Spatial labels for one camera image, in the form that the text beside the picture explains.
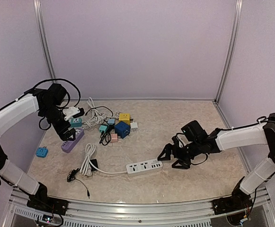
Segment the white power strip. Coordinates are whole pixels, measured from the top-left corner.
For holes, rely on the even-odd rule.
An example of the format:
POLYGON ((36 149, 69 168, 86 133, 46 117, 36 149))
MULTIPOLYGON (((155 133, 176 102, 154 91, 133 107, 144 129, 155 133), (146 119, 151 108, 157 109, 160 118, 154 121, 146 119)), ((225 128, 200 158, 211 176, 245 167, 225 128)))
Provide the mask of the white power strip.
POLYGON ((163 169, 163 163, 157 159, 146 160, 138 163, 126 165, 127 174, 129 177, 149 174, 163 169))

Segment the pink plug adapter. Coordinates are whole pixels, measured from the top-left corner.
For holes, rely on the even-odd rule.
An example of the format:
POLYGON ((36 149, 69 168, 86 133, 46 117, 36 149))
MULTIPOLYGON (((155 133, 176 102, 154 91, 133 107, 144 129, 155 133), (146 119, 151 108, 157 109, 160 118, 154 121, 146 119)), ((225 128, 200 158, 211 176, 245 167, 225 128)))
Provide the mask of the pink plug adapter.
POLYGON ((121 139, 120 136, 118 136, 116 133, 113 133, 113 134, 111 134, 111 140, 110 140, 110 142, 111 143, 115 143, 115 142, 118 142, 120 139, 121 139))

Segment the dark blue cube socket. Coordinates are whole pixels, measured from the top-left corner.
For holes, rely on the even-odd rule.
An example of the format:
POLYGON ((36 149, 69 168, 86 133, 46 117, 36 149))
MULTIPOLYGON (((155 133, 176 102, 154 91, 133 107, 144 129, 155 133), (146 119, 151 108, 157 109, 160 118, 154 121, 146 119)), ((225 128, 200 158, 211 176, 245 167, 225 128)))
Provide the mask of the dark blue cube socket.
POLYGON ((130 134, 131 128, 128 124, 123 121, 120 121, 114 126, 115 133, 121 138, 124 139, 130 134))

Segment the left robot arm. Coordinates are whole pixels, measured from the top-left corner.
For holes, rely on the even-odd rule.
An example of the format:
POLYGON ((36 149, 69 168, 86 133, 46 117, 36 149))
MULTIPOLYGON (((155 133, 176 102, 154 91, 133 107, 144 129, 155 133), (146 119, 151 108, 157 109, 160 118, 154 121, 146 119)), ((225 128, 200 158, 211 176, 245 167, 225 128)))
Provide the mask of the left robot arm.
MULTIPOLYGON (((78 103, 74 106, 63 104, 64 99, 70 99, 71 96, 60 84, 62 81, 69 83, 67 79, 42 80, 0 108, 0 139, 5 134, 15 132, 22 120, 37 114, 41 120, 47 121, 47 129, 54 129, 62 141, 75 140, 76 132, 69 120, 82 116, 84 109, 78 103)), ((14 164, 1 143, 0 178, 28 196, 28 207, 59 216, 65 215, 69 202, 48 196, 47 187, 14 164)))

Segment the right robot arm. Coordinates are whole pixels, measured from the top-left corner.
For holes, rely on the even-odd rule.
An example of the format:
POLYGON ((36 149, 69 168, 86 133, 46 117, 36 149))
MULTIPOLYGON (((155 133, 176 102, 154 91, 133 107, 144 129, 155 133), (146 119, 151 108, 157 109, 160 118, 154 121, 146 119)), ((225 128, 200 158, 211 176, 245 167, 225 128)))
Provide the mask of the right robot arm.
POLYGON ((216 128, 210 134, 197 120, 193 120, 181 128, 181 134, 188 143, 181 145, 178 137, 174 136, 173 142, 165 145, 157 157, 158 161, 169 161, 174 157, 173 168, 189 169, 198 155, 209 156, 232 148, 240 148, 242 152, 264 150, 265 154, 258 159, 257 165, 240 179, 230 196, 212 201, 216 215, 246 208, 252 210, 255 202, 251 195, 275 174, 275 113, 261 116, 253 124, 216 128))

